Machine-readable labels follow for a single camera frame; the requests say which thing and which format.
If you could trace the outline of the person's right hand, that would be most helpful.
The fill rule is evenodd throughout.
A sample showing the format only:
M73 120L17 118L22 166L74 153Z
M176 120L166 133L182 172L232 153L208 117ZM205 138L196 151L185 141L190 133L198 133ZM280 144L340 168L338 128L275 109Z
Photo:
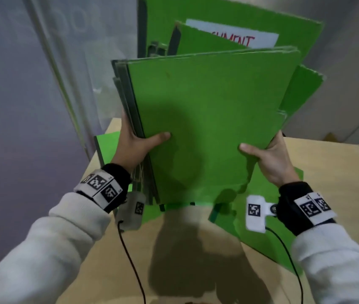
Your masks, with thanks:
M299 182L283 138L282 131L278 131L269 145L265 148L269 153L267 160L258 160L258 165L266 179L276 187Z

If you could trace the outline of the person's left hand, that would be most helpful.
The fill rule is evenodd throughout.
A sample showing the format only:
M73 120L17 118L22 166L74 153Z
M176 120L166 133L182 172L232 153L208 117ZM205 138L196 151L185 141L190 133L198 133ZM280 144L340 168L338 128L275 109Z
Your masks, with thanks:
M142 150L142 139L137 137L124 110L121 113L121 130L116 153L111 163L118 164L129 173L140 165L149 152Z

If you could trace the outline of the stack of green folders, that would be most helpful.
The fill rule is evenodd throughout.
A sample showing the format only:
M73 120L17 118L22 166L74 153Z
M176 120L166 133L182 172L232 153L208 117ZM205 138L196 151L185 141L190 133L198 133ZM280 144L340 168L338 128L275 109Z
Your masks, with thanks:
M300 63L296 47L112 60L121 102L141 138L170 132L143 164L157 204L230 203L246 195L257 159L285 117L279 111Z

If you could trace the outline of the person's left forearm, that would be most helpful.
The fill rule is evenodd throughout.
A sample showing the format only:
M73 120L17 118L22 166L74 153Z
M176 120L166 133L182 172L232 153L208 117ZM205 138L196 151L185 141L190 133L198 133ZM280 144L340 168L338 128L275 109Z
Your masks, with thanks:
M110 222L92 200L65 194L0 261L0 304L55 304Z

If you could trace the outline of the person's right forearm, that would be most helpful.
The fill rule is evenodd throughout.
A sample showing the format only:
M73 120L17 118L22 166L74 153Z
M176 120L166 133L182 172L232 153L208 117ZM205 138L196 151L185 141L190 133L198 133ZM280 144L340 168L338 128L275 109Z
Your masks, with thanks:
M315 226L296 237L292 256L316 304L359 304L359 245L343 226Z

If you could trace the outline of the green flat folder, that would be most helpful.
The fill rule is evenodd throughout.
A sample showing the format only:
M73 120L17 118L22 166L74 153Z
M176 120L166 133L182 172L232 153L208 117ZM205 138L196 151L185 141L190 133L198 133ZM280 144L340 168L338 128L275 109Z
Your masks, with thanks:
M119 136L120 131L94 136L96 153L101 167L111 162L116 153Z
M246 198L250 194L261 195L269 203L278 203L278 188L265 178L258 165L254 168L246 192L238 195L232 203L216 204L209 221L294 274L286 250L273 233L257 233L246 229Z

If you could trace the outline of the green folder with torn edge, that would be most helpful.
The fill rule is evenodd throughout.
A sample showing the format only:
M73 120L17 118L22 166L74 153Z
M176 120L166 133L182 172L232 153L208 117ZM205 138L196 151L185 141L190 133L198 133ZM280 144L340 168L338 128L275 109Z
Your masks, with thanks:
M297 66L278 109L285 117L283 125L309 100L325 78L304 65Z

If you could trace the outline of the green folder holding white paper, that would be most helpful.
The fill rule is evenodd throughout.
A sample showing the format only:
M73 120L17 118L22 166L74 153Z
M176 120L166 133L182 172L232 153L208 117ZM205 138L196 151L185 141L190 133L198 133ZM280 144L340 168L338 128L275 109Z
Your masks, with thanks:
M246 50L236 42L197 30L177 21L168 44L167 56Z

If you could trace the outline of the clear plastic partition panel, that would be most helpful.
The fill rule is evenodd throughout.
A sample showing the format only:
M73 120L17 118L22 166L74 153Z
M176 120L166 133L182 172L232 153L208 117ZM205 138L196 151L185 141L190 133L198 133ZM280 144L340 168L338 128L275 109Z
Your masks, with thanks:
M121 104L112 59L136 57L138 0L22 0L90 160Z

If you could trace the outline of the white paper with red writing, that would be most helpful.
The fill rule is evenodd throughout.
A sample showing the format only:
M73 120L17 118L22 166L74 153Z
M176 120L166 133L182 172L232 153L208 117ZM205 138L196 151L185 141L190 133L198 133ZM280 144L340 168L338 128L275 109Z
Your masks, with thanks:
M187 19L186 25L252 49L275 47L279 35L231 25Z

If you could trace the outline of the large green cardboard folder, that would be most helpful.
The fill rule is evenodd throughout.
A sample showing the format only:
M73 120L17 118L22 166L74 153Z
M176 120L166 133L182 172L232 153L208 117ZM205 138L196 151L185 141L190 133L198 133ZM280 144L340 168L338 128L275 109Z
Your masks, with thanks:
M305 58L323 30L321 22L230 0L137 0L137 57L152 42L168 46L177 21L202 20L279 35L275 47L293 46Z

